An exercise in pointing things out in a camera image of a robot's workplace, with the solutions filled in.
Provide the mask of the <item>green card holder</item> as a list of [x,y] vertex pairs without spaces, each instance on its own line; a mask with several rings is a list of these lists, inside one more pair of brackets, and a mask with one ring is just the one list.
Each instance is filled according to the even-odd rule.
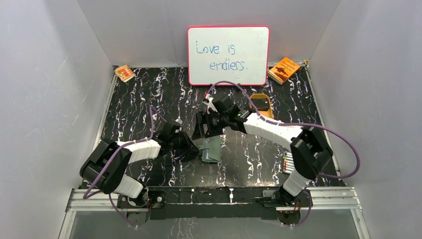
[[220,136],[205,138],[202,145],[198,146],[202,153],[202,162],[221,162],[221,139]]

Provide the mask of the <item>black cards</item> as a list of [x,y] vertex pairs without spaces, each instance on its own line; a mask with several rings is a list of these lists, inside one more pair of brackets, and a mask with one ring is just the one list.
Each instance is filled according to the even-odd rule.
[[266,98],[252,99],[259,111],[267,112],[270,109],[270,103]]

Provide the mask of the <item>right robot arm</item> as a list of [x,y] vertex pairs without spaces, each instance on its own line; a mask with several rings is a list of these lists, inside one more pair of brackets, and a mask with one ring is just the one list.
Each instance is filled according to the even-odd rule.
[[193,140],[220,136],[223,129],[229,127],[289,149],[294,169],[279,189],[281,202],[286,206],[299,201],[300,193],[318,177],[333,156],[318,126],[288,125],[262,115],[255,106],[240,108],[228,96],[214,99],[205,94],[203,103],[206,110],[196,114]]

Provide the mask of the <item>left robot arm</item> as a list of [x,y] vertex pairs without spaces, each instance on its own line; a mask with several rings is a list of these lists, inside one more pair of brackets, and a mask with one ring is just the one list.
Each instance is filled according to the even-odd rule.
[[149,138],[134,141],[103,139],[80,169],[80,176],[104,194],[129,197],[136,207],[148,203],[145,184],[126,175],[135,162],[172,154],[182,161],[196,158],[199,149],[177,121],[170,120]]

